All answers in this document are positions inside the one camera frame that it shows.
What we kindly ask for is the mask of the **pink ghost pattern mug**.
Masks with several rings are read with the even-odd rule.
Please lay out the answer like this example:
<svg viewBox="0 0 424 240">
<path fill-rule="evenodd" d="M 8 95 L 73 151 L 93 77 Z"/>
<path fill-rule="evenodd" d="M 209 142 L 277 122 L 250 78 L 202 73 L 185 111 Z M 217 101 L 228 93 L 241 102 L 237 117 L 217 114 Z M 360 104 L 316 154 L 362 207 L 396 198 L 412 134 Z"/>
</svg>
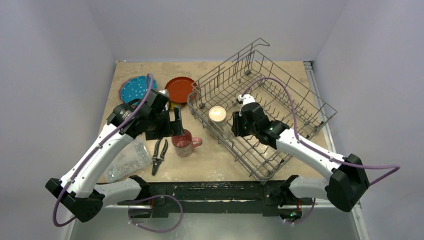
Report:
<svg viewBox="0 0 424 240">
<path fill-rule="evenodd" d="M 171 137 L 171 143 L 178 156 L 188 157 L 194 152 L 196 147 L 203 144 L 203 140 L 200 137 L 193 137 L 189 130 L 184 129 L 182 135 Z"/>
</svg>

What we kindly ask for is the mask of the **tall cream seahorse cup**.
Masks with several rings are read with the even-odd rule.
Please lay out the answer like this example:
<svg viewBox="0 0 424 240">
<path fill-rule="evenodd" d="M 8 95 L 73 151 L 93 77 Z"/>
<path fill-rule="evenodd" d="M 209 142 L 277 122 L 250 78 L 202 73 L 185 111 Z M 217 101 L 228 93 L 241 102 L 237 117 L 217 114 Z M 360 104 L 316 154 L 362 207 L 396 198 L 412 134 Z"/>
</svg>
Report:
<svg viewBox="0 0 424 240">
<path fill-rule="evenodd" d="M 227 112 L 222 106 L 216 105 L 209 109 L 207 122 L 210 125 L 208 132 L 211 136 L 219 135 L 226 138 Z"/>
</svg>

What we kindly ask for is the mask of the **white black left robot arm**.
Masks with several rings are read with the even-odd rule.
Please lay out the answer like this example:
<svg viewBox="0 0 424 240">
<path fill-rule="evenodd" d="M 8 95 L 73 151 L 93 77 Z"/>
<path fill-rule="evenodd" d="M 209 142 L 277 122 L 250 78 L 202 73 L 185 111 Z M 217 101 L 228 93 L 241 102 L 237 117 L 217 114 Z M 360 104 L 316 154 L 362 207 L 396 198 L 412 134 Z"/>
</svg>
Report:
<svg viewBox="0 0 424 240">
<path fill-rule="evenodd" d="M 117 105 L 106 120 L 99 136 L 78 163 L 61 178 L 50 178 L 45 187 L 57 199 L 53 212 L 62 204 L 83 223 L 93 219 L 103 207 L 134 201 L 138 205 L 151 197 L 150 186 L 132 175 L 115 183 L 98 184 L 100 176 L 115 157 L 137 136 L 146 140 L 182 135 L 180 107 L 170 119 L 169 97 L 164 91 L 150 90 L 143 99 Z"/>
</svg>

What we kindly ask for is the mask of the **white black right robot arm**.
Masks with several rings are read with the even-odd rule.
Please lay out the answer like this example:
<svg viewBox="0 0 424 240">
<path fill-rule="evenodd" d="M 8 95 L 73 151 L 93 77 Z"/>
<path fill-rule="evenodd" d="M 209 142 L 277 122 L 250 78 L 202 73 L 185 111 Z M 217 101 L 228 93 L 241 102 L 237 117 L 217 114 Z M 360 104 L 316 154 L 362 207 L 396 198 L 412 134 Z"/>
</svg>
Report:
<svg viewBox="0 0 424 240">
<path fill-rule="evenodd" d="M 270 120 L 257 102 L 243 105 L 232 113 L 231 131 L 235 137 L 254 136 L 263 145 L 287 153 L 316 170 L 324 179 L 295 177 L 281 189 L 288 204 L 299 198 L 330 201 L 343 212 L 350 212 L 370 187 L 362 160 L 329 151 L 298 135 L 280 120 Z"/>
</svg>

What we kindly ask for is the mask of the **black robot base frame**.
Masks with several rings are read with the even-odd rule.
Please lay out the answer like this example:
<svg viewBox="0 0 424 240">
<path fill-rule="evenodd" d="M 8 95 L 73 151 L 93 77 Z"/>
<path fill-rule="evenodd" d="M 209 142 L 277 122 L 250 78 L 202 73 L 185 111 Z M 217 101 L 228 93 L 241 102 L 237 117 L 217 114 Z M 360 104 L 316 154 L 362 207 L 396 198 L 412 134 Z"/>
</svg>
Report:
<svg viewBox="0 0 424 240">
<path fill-rule="evenodd" d="M 288 181 L 189 181 L 149 182 L 141 192 L 142 202 L 125 200 L 118 206 L 152 208 L 154 218 L 170 213 L 261 214 L 264 217 L 300 219 L 312 198 L 297 198 Z"/>
</svg>

